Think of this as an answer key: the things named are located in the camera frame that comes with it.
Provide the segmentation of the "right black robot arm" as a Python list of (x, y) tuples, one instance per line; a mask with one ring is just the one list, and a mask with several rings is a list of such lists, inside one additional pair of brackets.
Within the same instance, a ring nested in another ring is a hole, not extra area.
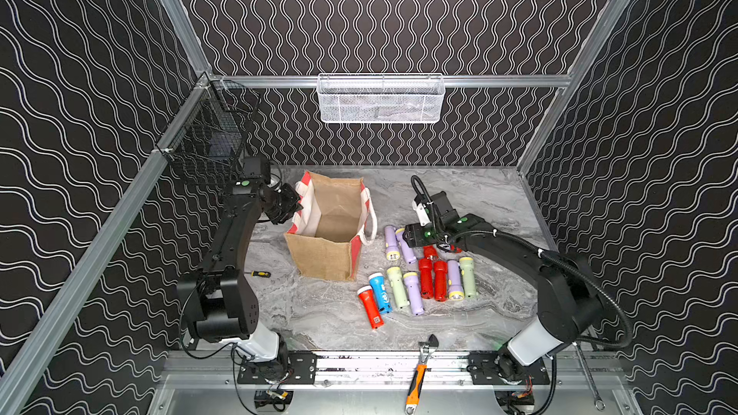
[[(584, 257), (567, 257), (538, 247), (474, 214), (447, 223), (407, 225), (403, 240), (411, 247), (444, 246), (485, 257), (535, 288), (534, 319), (498, 352), (496, 365), (505, 378), (578, 341), (613, 350), (624, 350), (632, 344), (632, 321), (595, 281)], [(615, 342), (587, 336), (590, 326), (608, 309), (620, 318), (623, 336)]]

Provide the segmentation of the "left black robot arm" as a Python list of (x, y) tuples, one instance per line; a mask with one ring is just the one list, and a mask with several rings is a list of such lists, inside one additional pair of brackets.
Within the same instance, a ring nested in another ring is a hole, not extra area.
[(284, 372), (288, 351), (280, 334), (259, 319), (259, 300), (245, 268), (255, 228), (280, 225), (301, 209), (292, 186), (256, 179), (233, 184), (211, 249), (201, 265), (177, 282), (181, 302), (180, 346), (187, 353), (201, 341), (227, 349), (239, 365)]

